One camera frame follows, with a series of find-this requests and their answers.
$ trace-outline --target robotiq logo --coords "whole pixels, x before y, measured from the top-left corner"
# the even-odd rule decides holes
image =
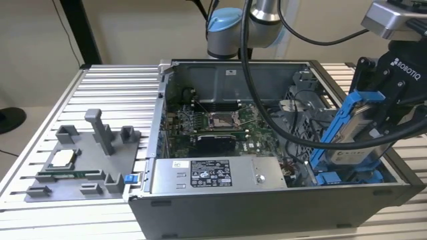
[[[415,80],[421,80],[422,75],[413,69],[410,68],[403,62],[401,62],[399,58],[397,58],[391,63],[391,66],[397,66],[398,68],[401,68],[407,74],[411,75],[413,78],[415,78]]]

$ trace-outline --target slotted aluminum surface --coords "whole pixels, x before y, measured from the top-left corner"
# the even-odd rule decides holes
[[[347,92],[354,69],[343,63],[323,67]],[[55,131],[74,124],[90,131],[84,121],[88,108],[103,110],[103,121],[114,130],[134,125],[142,131],[134,172],[144,169],[146,147],[158,91],[158,66],[99,65],[78,74],[62,100],[35,134],[22,156],[0,183],[0,239],[144,239],[131,208],[123,199],[60,202],[24,202],[31,178],[56,144]],[[401,140],[394,149],[427,183],[427,140],[423,136]],[[322,221],[322,216],[312,216]],[[323,230],[268,236],[222,238],[234,240],[427,239],[427,190],[405,205],[384,208],[356,229]]]

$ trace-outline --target warning label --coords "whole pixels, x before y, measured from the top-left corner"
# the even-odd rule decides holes
[[[192,187],[231,187],[232,185],[228,160],[191,161]]]

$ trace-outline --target blue latch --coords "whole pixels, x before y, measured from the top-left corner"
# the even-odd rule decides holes
[[[139,183],[139,176],[128,174],[124,176],[124,184],[138,184]]]
[[[339,184],[342,179],[335,171],[320,172],[315,176],[319,185]]]

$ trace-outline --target black electrical cord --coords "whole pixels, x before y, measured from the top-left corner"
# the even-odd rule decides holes
[[[296,106],[295,98],[294,98],[294,120],[292,120],[292,127],[291,127],[291,134],[292,135],[295,133],[298,120],[299,120],[299,110],[298,110],[298,106]],[[290,153],[288,147],[290,147],[290,140],[286,141],[284,152],[290,156],[290,158],[294,160],[295,163],[299,162],[300,164],[304,164],[304,162],[294,154]]]
[[[248,35],[250,35],[250,10],[251,10],[252,0],[246,0],[243,7],[243,17],[242,17],[242,28],[240,28],[240,48],[246,50],[248,48]],[[326,142],[314,142],[306,139],[300,139],[299,137],[290,134],[286,130],[278,126],[272,118],[270,117],[266,108],[263,106],[263,102],[259,96],[259,93],[255,89],[254,79],[250,71],[250,61],[248,61],[248,51],[242,52],[242,70],[244,74],[244,80],[247,84],[247,88],[266,123],[271,127],[271,129],[283,137],[286,140],[291,141],[295,144],[300,144],[306,147],[315,149],[327,149],[327,150],[356,150],[366,149],[371,147],[376,147],[383,144],[390,144],[397,142],[401,139],[411,136],[417,132],[419,132],[427,126],[427,118],[422,121],[407,127],[405,130],[394,132],[386,136],[366,140],[363,142],[350,142],[350,143],[326,143]]]
[[[342,39],[335,40],[335,41],[315,41],[315,40],[304,37],[303,35],[300,35],[292,29],[292,27],[288,25],[286,17],[283,16],[283,13],[282,13],[282,0],[278,0],[278,14],[279,14],[279,18],[280,18],[280,21],[283,23],[283,26],[291,32],[291,34],[294,34],[294,36],[298,37],[304,42],[307,42],[310,44],[314,44],[314,45],[318,45],[318,46],[332,46],[332,45],[340,44],[340,43],[348,41],[350,39],[354,39],[355,37],[360,36],[362,34],[366,34],[370,31],[367,29],[363,29],[363,30],[355,32],[354,34],[343,37]]]
[[[67,34],[67,38],[68,38],[68,43],[70,43],[70,48],[71,48],[71,51],[72,51],[72,55],[75,57],[75,60],[78,61],[78,64],[79,64],[79,68],[82,66],[80,64],[80,61],[79,61],[79,58],[78,58],[78,55],[76,55],[76,52],[75,52],[75,48],[74,48],[74,44],[72,44],[72,39],[70,37],[70,33],[67,31],[67,28],[64,26],[64,23],[63,23],[63,19],[62,19],[62,15],[60,15],[60,12],[59,12],[59,8],[56,7],[56,3],[55,3],[55,0],[52,0],[52,4],[54,4],[54,7],[55,7],[55,12],[56,12],[56,15],[58,15],[58,18],[59,18],[59,21],[60,21],[60,25],[62,25],[62,28],[64,29],[64,32]]]
[[[186,102],[186,100],[184,100],[184,93],[186,93],[187,90],[190,90],[190,93],[192,93],[191,90],[194,90],[194,88],[192,88],[192,87],[184,87],[184,88],[182,89],[182,91],[180,91],[180,102],[182,102],[183,104],[186,104],[186,103],[191,104],[191,99],[190,99],[188,102]]]
[[[206,34],[206,40],[208,40],[208,31],[210,31],[210,22],[212,19],[212,14],[215,9],[218,8],[220,4],[220,0],[211,0],[211,3],[208,5],[208,10],[207,10],[207,21],[206,21],[206,26],[204,26],[204,34]]]
[[[314,120],[312,119],[308,119],[308,125],[310,125],[310,128],[311,128],[311,133],[314,135],[314,139],[316,142],[320,142],[320,135],[315,129],[315,124],[314,124]]]
[[[202,15],[203,15],[203,18],[204,18],[204,21],[208,20],[208,14],[207,14],[207,10],[206,8],[203,7],[203,4],[200,2],[200,0],[187,0],[187,1],[192,1],[192,3],[196,5]]]
[[[0,149],[0,153],[10,154],[10,155],[12,155],[12,156],[15,156],[15,157],[19,157],[19,156],[20,156],[20,155],[18,155],[18,154],[15,154],[15,153],[11,153],[11,152],[8,152],[8,151],[3,151],[2,149]]]

